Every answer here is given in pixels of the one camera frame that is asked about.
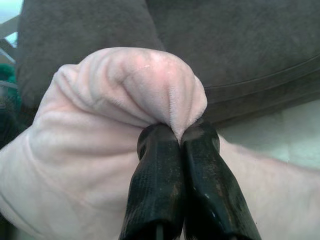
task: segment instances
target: white surface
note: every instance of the white surface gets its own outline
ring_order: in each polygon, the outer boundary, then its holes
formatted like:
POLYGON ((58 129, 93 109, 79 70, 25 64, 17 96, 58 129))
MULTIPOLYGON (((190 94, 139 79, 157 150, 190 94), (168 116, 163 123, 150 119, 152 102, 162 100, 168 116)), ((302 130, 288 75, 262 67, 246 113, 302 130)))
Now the white surface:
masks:
POLYGON ((320 169, 320 100, 221 129, 236 143, 285 162, 320 169))

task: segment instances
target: gray upholstery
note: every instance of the gray upholstery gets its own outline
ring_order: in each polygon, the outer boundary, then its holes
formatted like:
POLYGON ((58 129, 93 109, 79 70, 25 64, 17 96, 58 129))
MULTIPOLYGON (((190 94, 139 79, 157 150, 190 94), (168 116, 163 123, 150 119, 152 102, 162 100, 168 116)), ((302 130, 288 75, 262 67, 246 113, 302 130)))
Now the gray upholstery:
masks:
POLYGON ((101 48, 173 53, 226 123, 320 94, 319 0, 25 0, 17 80, 36 108, 53 73, 101 48))

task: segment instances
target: green object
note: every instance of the green object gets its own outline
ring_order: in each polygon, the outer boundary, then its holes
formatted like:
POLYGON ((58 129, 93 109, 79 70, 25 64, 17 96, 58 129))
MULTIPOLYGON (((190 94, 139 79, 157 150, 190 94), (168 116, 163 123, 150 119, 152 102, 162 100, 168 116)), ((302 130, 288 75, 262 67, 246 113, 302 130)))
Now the green object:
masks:
POLYGON ((0 109, 17 113, 21 98, 16 84, 15 69, 8 64, 0 64, 0 109))

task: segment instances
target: black rubber grip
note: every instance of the black rubber grip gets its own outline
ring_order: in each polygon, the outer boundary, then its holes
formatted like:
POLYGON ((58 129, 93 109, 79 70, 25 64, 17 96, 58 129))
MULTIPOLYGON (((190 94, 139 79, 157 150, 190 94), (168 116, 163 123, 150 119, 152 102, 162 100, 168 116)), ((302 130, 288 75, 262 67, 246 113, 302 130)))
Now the black rubber grip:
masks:
POLYGON ((131 179, 119 239, 176 239, 186 202, 178 141, 168 126, 152 125, 140 134, 137 152, 140 162, 131 179))
POLYGON ((219 155, 215 128, 199 120, 181 141, 188 240, 261 240, 236 178, 219 155))

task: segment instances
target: couch cushion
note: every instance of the couch cushion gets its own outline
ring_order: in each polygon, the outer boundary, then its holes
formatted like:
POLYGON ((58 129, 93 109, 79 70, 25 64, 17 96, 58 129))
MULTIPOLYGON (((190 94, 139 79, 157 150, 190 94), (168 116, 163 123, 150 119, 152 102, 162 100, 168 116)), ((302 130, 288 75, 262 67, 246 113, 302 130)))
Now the couch cushion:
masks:
POLYGON ((210 102, 320 68, 318 0, 150 0, 159 38, 191 66, 210 102))
POLYGON ((110 47, 164 49, 144 0, 25 0, 16 51, 23 104, 37 108, 62 65, 110 47))

